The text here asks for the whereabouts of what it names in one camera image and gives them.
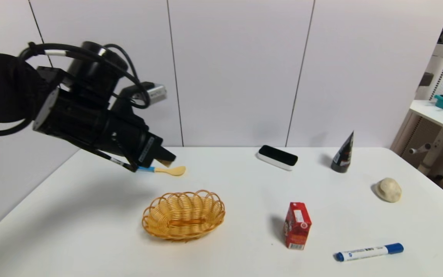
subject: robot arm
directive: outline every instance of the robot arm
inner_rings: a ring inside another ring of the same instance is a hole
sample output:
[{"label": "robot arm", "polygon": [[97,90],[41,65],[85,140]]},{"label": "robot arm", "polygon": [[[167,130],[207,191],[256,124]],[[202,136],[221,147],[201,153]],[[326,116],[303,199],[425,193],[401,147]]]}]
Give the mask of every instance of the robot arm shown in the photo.
[{"label": "robot arm", "polygon": [[[102,46],[83,42],[81,47],[45,43],[29,44],[18,57],[0,54],[0,123],[21,123],[0,131],[11,135],[33,121],[33,130],[59,137],[97,156],[135,172],[149,167],[153,159],[166,166],[174,154],[162,147],[163,139],[148,132],[145,121],[132,108],[147,108],[164,98],[164,86],[141,83],[125,51],[114,44]],[[109,48],[119,49],[128,64]],[[32,68],[26,60],[36,55],[61,55],[74,58],[67,71],[59,68]],[[121,77],[134,85],[116,95]],[[117,98],[111,109],[111,96]],[[106,152],[124,156],[121,162]]]}]

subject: whiteboard marker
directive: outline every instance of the whiteboard marker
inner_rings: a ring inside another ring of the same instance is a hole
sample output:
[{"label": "whiteboard marker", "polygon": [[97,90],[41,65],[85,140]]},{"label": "whiteboard marker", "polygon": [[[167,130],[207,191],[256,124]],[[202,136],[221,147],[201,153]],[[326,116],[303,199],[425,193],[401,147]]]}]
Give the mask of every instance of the whiteboard marker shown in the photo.
[{"label": "whiteboard marker", "polygon": [[340,262],[352,261],[387,254],[401,253],[403,250],[404,248],[401,244],[388,244],[384,245],[383,247],[370,247],[365,249],[338,252],[336,254],[336,259]]}]

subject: white tabletop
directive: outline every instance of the white tabletop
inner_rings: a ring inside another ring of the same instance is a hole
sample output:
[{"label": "white tabletop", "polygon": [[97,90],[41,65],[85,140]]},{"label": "white tabletop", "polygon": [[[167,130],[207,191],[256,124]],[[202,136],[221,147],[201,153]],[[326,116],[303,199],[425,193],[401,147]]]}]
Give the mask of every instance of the white tabletop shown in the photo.
[{"label": "white tabletop", "polygon": [[435,106],[435,101],[413,100],[410,110],[443,127],[443,109]]},{"label": "white tabletop", "polygon": [[[355,148],[346,174],[329,168],[337,149],[286,149],[299,156],[292,172],[257,160],[256,148],[169,150],[188,168],[182,177],[76,153],[0,223],[0,277],[443,276],[443,190],[390,150]],[[399,202],[372,193],[384,177],[403,188]],[[139,227],[155,197],[199,189],[225,203],[211,234],[164,242]],[[303,251],[281,241],[292,201],[313,223]],[[396,242],[403,253],[333,259]]]}]

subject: spoon with blue handle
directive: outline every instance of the spoon with blue handle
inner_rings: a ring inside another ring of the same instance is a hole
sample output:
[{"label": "spoon with blue handle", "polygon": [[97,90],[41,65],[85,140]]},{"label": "spoon with blue handle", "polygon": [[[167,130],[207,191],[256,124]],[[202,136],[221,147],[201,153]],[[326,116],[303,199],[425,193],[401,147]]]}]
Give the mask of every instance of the spoon with blue handle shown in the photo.
[{"label": "spoon with blue handle", "polygon": [[156,168],[156,167],[138,167],[139,170],[150,171],[150,172],[164,172],[173,176],[180,176],[186,172],[186,167],[176,167],[176,168]]}]

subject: marker cap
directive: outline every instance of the marker cap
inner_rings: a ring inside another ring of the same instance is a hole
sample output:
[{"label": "marker cap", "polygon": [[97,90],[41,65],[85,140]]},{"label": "marker cap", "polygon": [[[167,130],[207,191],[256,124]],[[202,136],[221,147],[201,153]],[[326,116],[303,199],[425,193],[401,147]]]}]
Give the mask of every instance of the marker cap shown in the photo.
[{"label": "marker cap", "polygon": [[402,244],[388,244],[385,246],[385,248],[387,248],[387,252],[389,252],[389,254],[401,253],[404,250]]},{"label": "marker cap", "polygon": [[343,257],[343,254],[341,254],[341,252],[338,252],[338,253],[336,254],[336,259],[337,259],[338,261],[340,261],[340,262],[342,262],[342,261],[345,260],[345,258]]}]

